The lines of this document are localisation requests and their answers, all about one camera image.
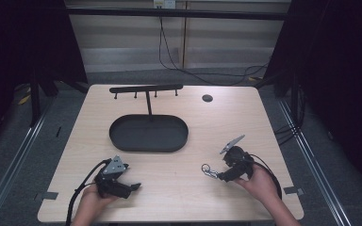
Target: wooden table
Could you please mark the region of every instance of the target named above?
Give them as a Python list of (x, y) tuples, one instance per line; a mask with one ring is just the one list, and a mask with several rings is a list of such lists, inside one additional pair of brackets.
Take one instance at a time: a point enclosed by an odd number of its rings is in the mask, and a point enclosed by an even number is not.
[[(109, 88), (91, 86), (74, 129), (58, 163), (48, 191), (55, 200), (44, 200), (38, 219), (64, 222), (74, 190), (92, 168), (118, 155), (129, 169), (119, 178), (126, 185), (142, 183), (128, 199), (112, 203), (98, 218), (102, 222), (202, 222), (272, 219), (263, 205), (233, 182), (204, 175), (206, 163), (218, 172), (228, 167), (219, 151), (241, 135), (238, 143), (262, 158), (277, 176), (281, 187), (293, 186), (264, 106), (254, 88), (184, 87), (151, 95), (154, 114), (175, 115), (189, 127), (187, 144), (174, 153), (126, 153), (109, 138), (110, 125), (122, 115), (147, 114), (146, 98), (140, 93), (121, 93), (115, 100)], [(203, 101), (209, 94), (212, 102)], [(74, 205), (74, 213), (79, 199)], [(296, 194), (283, 194), (296, 218), (304, 215)]]

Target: wall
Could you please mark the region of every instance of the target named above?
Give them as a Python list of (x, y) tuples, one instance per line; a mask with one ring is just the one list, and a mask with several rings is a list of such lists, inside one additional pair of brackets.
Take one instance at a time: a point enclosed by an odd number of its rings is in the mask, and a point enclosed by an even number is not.
[[(66, 1), (68, 6), (152, 8), (153, 1)], [(287, 12), (288, 0), (176, 1), (176, 8)], [(155, 17), (71, 15), (87, 73), (161, 69)], [(247, 67), (267, 63), (283, 22), (163, 18), (173, 62), (180, 68)], [(162, 38), (160, 58), (172, 67)]]

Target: black horizontal bar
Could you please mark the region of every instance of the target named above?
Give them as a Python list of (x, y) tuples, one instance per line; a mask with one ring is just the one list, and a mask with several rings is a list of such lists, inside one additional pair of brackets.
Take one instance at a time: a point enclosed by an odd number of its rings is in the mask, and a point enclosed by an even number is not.
[(185, 18), (219, 18), (285, 21), (290, 15), (286, 13), (215, 11), (193, 9), (166, 8), (98, 8), (68, 6), (65, 9), (46, 8), (46, 10), (66, 10), (73, 15), (104, 15), (104, 16), (147, 16), (147, 17), (185, 17)]
[(160, 85), (160, 86), (140, 86), (140, 87), (121, 87), (121, 88), (110, 88), (111, 93), (125, 93), (125, 92), (142, 92), (142, 91), (164, 91), (164, 90), (175, 90), (182, 89), (182, 84), (175, 85)]

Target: gray carpet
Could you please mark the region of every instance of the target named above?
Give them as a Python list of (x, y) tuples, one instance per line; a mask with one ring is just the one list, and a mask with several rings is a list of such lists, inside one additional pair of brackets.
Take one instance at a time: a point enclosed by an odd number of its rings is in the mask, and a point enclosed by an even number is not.
[[(197, 69), (191, 72), (244, 74), (245, 69)], [(240, 80), (240, 77), (224, 75), (184, 74), (170, 70), (154, 70), (123, 73), (91, 73), (90, 85), (93, 84), (169, 84), (230, 85)], [(251, 86), (254, 82), (244, 79), (239, 86)], [(37, 220), (41, 202), (35, 201), (39, 192), (47, 190), (54, 174), (58, 160), (73, 129), (79, 109), (83, 104), (85, 94), (70, 87), (58, 84), (59, 94), (47, 112), (43, 126), (26, 157), (19, 174), (0, 208), (0, 225), (63, 225), (46, 224)], [(0, 134), (0, 180), (4, 176), (11, 159), (20, 147), (31, 120), (30, 102), (17, 105), (17, 101), (25, 91), (16, 93), (10, 111), (4, 120)], [(259, 90), (273, 130), (285, 125), (287, 121), (281, 111), (279, 100), (272, 93), (272, 86)], [(41, 95), (42, 106), (50, 99)], [(321, 120), (308, 106), (302, 128), (316, 159), (319, 161), (332, 188), (339, 197), (352, 225), (362, 225), (362, 176), (352, 167), (343, 154), (340, 146), (328, 137), (328, 131)], [(286, 160), (293, 183), (304, 191), (300, 196), (304, 209), (303, 225), (337, 225), (328, 204), (315, 181), (304, 156), (293, 138), (281, 145), (281, 151)], [(230, 223), (193, 223), (192, 225), (248, 225), (247, 222)], [(252, 222), (250, 225), (273, 225), (272, 222)]]

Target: right hand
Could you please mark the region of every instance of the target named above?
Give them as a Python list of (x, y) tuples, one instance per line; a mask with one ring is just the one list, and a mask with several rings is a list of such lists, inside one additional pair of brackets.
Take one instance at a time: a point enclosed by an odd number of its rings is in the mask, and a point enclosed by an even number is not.
[(266, 199), (278, 197), (277, 189), (271, 176), (261, 167), (253, 164), (254, 173), (249, 181), (242, 178), (234, 182), (245, 188), (255, 199), (264, 202)]

